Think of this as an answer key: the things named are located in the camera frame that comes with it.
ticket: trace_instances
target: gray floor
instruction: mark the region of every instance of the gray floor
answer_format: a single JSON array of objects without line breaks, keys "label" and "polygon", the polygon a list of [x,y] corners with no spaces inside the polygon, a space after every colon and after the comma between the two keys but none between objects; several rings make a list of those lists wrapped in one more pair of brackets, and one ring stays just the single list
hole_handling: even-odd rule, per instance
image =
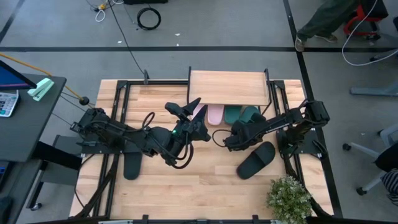
[{"label": "gray floor", "polygon": [[[295,25],[302,27],[324,0],[290,0]],[[398,2],[384,0],[391,16],[380,24],[389,36],[375,44],[354,39],[350,47],[398,47],[398,32],[392,26]],[[0,1],[0,30],[17,1]],[[152,7],[162,15],[162,24],[153,31],[136,30],[122,5],[114,10],[131,46],[265,46],[293,47],[282,1],[278,0],[171,0]],[[142,5],[126,6],[135,20]],[[117,47],[125,46],[110,10],[102,23],[83,0],[68,4],[51,0],[26,0],[0,47]],[[336,31],[338,44],[311,39],[309,47],[341,47],[345,38]],[[100,80],[140,78],[142,75],[128,52],[7,52],[25,62],[68,79],[67,84],[93,102]],[[151,78],[186,78],[188,66],[202,70],[262,71],[269,68],[271,78],[301,79],[295,52],[135,52],[139,64]],[[367,62],[372,54],[347,54],[354,62]],[[378,171],[371,158],[358,152],[343,152],[341,145],[354,141],[377,150],[382,142],[376,132],[396,123],[395,98],[351,96],[351,86],[384,86],[397,78],[398,59],[391,58],[367,67],[352,67],[338,53],[304,53],[315,98],[325,102],[331,116],[324,128],[343,215],[346,218],[398,221],[398,208],[386,198],[382,185],[359,196],[355,188],[369,181]],[[20,72],[38,73],[9,62]],[[68,122],[77,121],[82,111],[60,99],[54,113]],[[52,143],[56,134],[73,136],[68,125],[52,116],[42,141]],[[36,212],[23,210],[19,223],[66,218],[73,188],[45,184]]]}]

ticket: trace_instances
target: potted plant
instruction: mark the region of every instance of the potted plant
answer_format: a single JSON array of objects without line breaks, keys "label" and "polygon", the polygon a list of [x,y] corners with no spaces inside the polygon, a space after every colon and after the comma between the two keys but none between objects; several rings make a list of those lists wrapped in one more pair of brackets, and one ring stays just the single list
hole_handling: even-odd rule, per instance
[{"label": "potted plant", "polygon": [[311,195],[300,182],[291,176],[272,180],[268,192],[267,206],[273,216],[286,224],[306,224],[305,217],[311,215]]}]

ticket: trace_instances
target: wooden board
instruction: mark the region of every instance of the wooden board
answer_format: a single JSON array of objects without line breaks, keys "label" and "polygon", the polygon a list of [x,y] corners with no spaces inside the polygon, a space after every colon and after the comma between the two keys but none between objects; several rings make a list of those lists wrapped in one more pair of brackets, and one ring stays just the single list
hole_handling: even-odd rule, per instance
[{"label": "wooden board", "polygon": [[[104,108],[108,115],[112,110],[116,82],[102,80],[98,94],[96,106]],[[285,85],[290,107],[297,107],[304,99],[300,80],[285,80]],[[129,95],[126,123],[141,127],[144,117],[154,111],[156,115],[150,126],[172,129],[177,118],[169,114],[164,105],[172,101],[183,106],[186,104],[186,94],[187,87],[181,85],[134,85]],[[265,116],[275,116],[273,106]],[[226,124],[217,127],[206,125],[210,135],[216,129],[230,128]],[[215,139],[221,142],[226,136],[228,133],[220,132]],[[276,145],[275,134],[264,136],[264,140]],[[284,163],[278,152],[266,168],[248,180],[241,180],[236,175],[236,168],[255,146],[245,151],[229,152],[227,148],[216,146],[212,140],[196,141],[193,145],[195,154],[187,168],[176,170],[167,166],[160,156],[144,156],[141,175],[136,180],[123,177],[124,158],[121,156],[111,218],[141,219],[143,214],[148,214],[150,219],[251,219],[253,214],[258,214],[260,219],[272,219],[272,210],[265,206],[267,193],[271,180],[285,175]],[[300,158],[307,188],[317,202],[332,214],[320,161],[306,155]],[[95,155],[80,171],[76,190],[83,203],[90,199],[97,188],[101,162],[102,155]],[[100,214],[104,210],[107,191],[104,195]],[[74,198],[70,215],[80,210],[81,206]]]},{"label": "wooden board", "polygon": [[203,104],[264,106],[269,102],[264,72],[191,71],[190,101]]}]

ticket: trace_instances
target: red chair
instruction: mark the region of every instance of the red chair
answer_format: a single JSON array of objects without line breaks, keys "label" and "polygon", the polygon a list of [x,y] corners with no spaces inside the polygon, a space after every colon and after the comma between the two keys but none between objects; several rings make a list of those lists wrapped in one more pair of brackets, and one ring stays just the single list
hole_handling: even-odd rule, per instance
[{"label": "red chair", "polygon": [[[356,27],[356,25],[361,22],[369,11],[372,9],[375,0],[365,0],[361,1],[361,4],[357,8],[356,12],[354,12],[350,20],[344,26],[344,33],[347,37],[351,34],[352,30]],[[366,22],[370,22],[372,30],[369,32],[355,32],[353,35],[361,35],[366,36],[368,40],[378,40],[380,39],[380,35],[378,34],[378,27],[376,22],[380,22],[388,16],[388,12],[384,2],[382,0],[378,0],[376,6],[374,7],[372,13],[370,13],[369,17],[366,18]]]}]

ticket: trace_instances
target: person's leg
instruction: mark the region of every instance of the person's leg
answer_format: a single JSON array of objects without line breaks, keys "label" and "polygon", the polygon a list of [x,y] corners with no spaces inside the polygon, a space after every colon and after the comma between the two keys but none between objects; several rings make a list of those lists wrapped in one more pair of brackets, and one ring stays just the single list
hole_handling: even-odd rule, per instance
[{"label": "person's leg", "polygon": [[348,0],[347,3],[351,3],[345,12],[341,13],[329,26],[322,29],[316,35],[320,37],[329,37],[331,34],[336,31],[346,20],[349,18],[349,15],[353,13],[359,6],[358,0]]},{"label": "person's leg", "polygon": [[323,3],[310,21],[297,32],[297,37],[305,42],[319,32],[335,28],[342,17],[341,14],[353,7],[358,0],[327,0]]}]

